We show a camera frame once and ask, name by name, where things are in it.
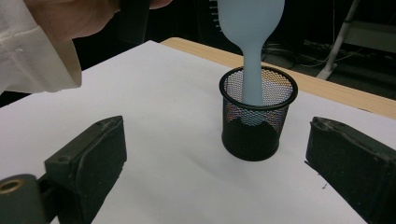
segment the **white sheet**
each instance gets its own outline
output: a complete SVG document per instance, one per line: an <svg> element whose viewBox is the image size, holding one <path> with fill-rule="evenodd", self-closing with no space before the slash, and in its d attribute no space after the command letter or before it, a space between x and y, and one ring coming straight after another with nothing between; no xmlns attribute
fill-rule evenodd
<svg viewBox="0 0 396 224"><path fill-rule="evenodd" d="M223 147L219 80L231 68L148 42L83 74L80 89L0 109L0 179L43 161L100 119L123 115L128 161L93 223L365 223L304 164L309 121L342 121L396 148L396 120L299 92L278 152Z"/></svg>

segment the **black mesh cup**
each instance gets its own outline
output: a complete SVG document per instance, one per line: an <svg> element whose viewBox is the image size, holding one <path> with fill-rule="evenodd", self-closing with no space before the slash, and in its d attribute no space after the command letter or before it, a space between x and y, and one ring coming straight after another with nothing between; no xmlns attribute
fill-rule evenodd
<svg viewBox="0 0 396 224"><path fill-rule="evenodd" d="M219 83L223 96L223 130L225 148L245 161L263 161L273 156L288 113L297 97L297 84L286 73L262 67L260 106L242 103L243 67L226 73Z"/></svg>

